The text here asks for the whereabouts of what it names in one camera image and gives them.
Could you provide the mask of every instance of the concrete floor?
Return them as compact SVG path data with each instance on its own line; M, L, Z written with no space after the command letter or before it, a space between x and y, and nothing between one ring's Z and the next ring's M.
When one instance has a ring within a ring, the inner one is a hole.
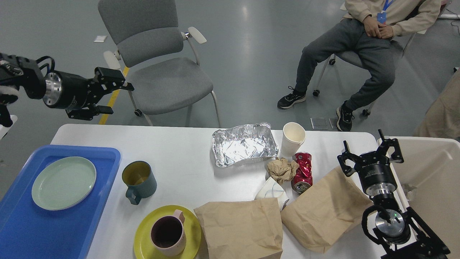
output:
M56 60L56 70L94 76L96 66L106 66L102 53L114 51L110 37L94 43L96 35L108 35L99 16L97 0L82 1L0 1L0 51L31 59L43 55ZM195 26L208 39L196 44L201 67L214 82L222 126L269 122L273 129L295 121L312 130L311 118L335 118L335 109L356 92L369 77L366 70L338 60L323 76L321 95L285 111L277 101L295 84L302 48L334 26L344 12L342 0L177 0L179 28ZM459 13L457 1L449 9ZM437 98L460 65L460 35L451 20L438 20L425 35L417 35L398 65L394 85L377 101L372 115L358 116L352 131L377 129L386 135L412 135L425 111ZM398 37L404 44L408 38ZM189 46L181 53L141 63L131 71L179 56L193 59ZM318 69L311 81L315 85ZM107 104L110 96L99 103ZM187 109L151 116L157 126L218 126L213 100L207 96L193 105L187 125ZM107 124L146 125L133 114L127 92L118 96L114 115ZM41 100L31 100L21 90L20 99L9 106L18 122L0 141L0 199L14 181L30 154L49 144L57 129L68 123L98 123L68 119L62 110L49 109Z

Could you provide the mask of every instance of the aluminum foil tray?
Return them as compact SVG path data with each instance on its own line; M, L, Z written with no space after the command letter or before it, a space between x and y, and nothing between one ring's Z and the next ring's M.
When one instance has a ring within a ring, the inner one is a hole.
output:
M244 165L261 162L278 155L268 123L246 124L213 133L216 165Z

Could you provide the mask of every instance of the person's hand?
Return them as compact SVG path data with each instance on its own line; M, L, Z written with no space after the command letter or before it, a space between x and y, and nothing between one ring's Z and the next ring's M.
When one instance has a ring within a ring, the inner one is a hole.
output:
M366 18L364 18L362 23L364 24L364 30L366 31L366 34L369 37L382 38L379 28L386 27L385 24L381 24L381 23L377 22L377 20L372 19L372 17L370 15L368 15Z
M385 26L379 28L380 31L380 36L382 36L382 39L389 39L393 37L393 28L391 26Z

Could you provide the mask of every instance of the shoe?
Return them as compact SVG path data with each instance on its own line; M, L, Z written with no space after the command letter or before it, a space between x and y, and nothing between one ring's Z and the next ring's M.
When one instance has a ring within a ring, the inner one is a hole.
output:
M282 110L289 109L294 105L294 103L303 102L306 99L306 93L297 92L291 86L288 86L287 88L291 89L292 93L284 96L278 101L277 106Z
M337 128L340 131L350 131L351 130L351 120L355 118L353 116L353 111L345 106L345 103L342 106L337 108Z

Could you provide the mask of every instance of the blue lanyard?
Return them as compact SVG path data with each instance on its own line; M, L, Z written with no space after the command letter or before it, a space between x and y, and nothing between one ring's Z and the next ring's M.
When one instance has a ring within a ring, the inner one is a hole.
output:
M383 6L382 11L386 11L386 9L394 2L395 0L391 0L391 2L388 2L388 0L385 1L385 5Z

